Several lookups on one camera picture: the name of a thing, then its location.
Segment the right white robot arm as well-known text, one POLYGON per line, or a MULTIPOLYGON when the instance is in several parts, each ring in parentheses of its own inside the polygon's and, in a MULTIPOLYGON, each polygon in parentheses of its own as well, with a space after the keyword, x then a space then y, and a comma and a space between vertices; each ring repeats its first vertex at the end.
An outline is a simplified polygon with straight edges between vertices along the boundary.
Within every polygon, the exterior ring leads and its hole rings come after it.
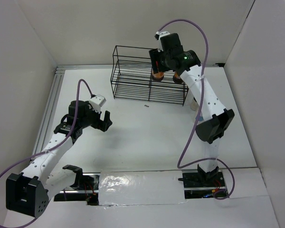
POLYGON ((198 56, 192 50, 184 51, 177 33, 156 32, 155 38, 159 46, 149 51, 153 80, 161 81, 165 72, 173 71, 174 82, 184 82, 199 106, 194 132, 205 143, 206 159, 198 164, 198 181, 202 186, 209 186, 219 169, 216 161, 219 140, 235 113, 219 100, 207 78, 202 75, 198 56))

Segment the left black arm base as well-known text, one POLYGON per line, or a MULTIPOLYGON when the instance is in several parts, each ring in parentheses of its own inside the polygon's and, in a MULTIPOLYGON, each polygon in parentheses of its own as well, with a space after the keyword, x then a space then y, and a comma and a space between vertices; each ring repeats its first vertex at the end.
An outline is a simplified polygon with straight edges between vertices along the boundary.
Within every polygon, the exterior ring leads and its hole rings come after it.
POLYGON ((76 174, 75 182, 62 190, 54 197, 55 202, 75 202, 85 201, 89 206, 98 206, 99 192, 99 174, 83 173, 83 170, 77 166, 66 165, 62 168, 76 174))

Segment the red lid sauce jar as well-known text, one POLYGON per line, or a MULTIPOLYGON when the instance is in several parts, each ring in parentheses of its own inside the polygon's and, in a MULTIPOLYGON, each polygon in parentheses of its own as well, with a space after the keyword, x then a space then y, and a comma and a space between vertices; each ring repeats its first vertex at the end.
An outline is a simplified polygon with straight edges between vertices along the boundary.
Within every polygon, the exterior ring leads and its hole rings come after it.
POLYGON ((155 73, 152 71, 151 78, 154 82, 160 82, 164 79, 164 73, 163 72, 155 73))
POLYGON ((173 79, 174 83, 176 83, 176 84, 182 84, 183 83, 183 80, 178 76, 178 74, 176 72, 174 73, 172 79, 173 79))

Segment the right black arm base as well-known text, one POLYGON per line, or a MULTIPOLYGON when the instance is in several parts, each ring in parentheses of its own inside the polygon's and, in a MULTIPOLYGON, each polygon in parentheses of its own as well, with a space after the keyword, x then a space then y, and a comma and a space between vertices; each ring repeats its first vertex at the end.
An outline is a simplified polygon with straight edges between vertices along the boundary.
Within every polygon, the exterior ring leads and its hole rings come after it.
POLYGON ((197 171, 186 171, 178 178, 184 187, 185 199, 224 198, 228 195, 223 173, 217 166, 213 171, 205 172, 198 165, 197 171))

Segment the silver lid blue label jar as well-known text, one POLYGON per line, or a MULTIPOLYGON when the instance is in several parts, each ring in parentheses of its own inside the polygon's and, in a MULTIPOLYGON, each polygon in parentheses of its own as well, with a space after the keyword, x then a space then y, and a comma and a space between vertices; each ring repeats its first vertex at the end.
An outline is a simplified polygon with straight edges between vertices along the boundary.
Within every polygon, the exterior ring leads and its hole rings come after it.
POLYGON ((203 118, 203 115, 202 115, 202 112, 198 115, 198 111, 195 113, 195 116, 194 116, 194 119, 198 120, 198 122, 203 122, 204 121, 204 118, 203 118))

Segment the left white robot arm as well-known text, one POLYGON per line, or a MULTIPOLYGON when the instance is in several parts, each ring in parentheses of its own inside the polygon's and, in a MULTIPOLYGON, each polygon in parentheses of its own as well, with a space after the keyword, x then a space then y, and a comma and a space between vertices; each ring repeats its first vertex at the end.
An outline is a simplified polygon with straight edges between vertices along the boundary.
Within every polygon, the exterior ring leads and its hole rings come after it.
POLYGON ((19 174, 10 174, 6 180, 6 208, 34 218, 39 218, 49 201, 62 189, 75 190, 84 185, 83 170, 74 165, 65 165, 58 173, 52 170, 63 155, 82 135, 83 129, 93 127, 102 132, 112 125, 110 112, 101 119, 101 107, 106 99, 96 95, 88 101, 72 101, 68 113, 45 146, 42 155, 19 174))

